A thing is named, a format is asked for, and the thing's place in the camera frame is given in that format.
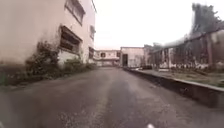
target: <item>tree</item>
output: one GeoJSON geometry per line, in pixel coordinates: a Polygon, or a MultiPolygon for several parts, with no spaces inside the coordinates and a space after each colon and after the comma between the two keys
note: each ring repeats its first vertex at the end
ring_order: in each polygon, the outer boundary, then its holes
{"type": "Polygon", "coordinates": [[[214,12],[213,8],[212,5],[192,4],[192,10],[195,14],[192,34],[211,32],[224,26],[223,21],[216,16],[217,12],[214,12]]]}

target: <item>white building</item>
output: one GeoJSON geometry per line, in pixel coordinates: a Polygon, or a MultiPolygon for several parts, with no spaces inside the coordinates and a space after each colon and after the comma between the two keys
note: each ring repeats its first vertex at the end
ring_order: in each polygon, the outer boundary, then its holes
{"type": "Polygon", "coordinates": [[[144,63],[143,47],[121,47],[120,65],[122,67],[140,67],[144,63]]]}
{"type": "Polygon", "coordinates": [[[0,62],[24,64],[40,40],[61,46],[61,63],[92,62],[95,13],[92,0],[1,0],[0,62]]]}
{"type": "Polygon", "coordinates": [[[97,50],[95,62],[97,66],[119,66],[120,50],[97,50]]]}

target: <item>shrub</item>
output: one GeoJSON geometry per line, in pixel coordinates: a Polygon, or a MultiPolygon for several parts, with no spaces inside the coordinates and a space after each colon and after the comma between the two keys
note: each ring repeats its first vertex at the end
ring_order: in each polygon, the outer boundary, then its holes
{"type": "Polygon", "coordinates": [[[53,75],[58,70],[58,50],[47,41],[37,44],[37,51],[26,61],[28,75],[53,75]]]}

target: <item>road marking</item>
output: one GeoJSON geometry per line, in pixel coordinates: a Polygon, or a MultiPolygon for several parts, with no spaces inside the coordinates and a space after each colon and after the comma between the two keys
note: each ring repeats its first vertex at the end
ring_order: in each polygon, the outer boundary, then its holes
{"type": "Polygon", "coordinates": [[[147,128],[155,128],[152,124],[148,124],[147,128]]]}

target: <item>window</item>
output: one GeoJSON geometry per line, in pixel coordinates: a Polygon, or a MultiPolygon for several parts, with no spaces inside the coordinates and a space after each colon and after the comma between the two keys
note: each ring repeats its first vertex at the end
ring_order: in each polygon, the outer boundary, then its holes
{"type": "Polygon", "coordinates": [[[96,33],[96,30],[94,28],[94,26],[90,26],[90,37],[94,40],[94,34],[96,33]]]}
{"type": "Polygon", "coordinates": [[[67,0],[65,8],[75,17],[75,19],[82,25],[83,16],[85,14],[82,5],[78,0],[67,0]]]}
{"type": "Polygon", "coordinates": [[[106,57],[106,53],[104,53],[104,52],[103,53],[100,53],[100,56],[101,57],[106,57]]]}
{"type": "Polygon", "coordinates": [[[61,27],[61,42],[60,47],[63,50],[72,52],[72,53],[79,53],[79,45],[82,40],[76,36],[71,30],[67,27],[61,27]]]}
{"type": "Polygon", "coordinates": [[[120,57],[121,53],[120,52],[117,52],[117,57],[120,57]]]}
{"type": "Polygon", "coordinates": [[[94,55],[94,49],[89,47],[89,58],[92,59],[94,55]]]}

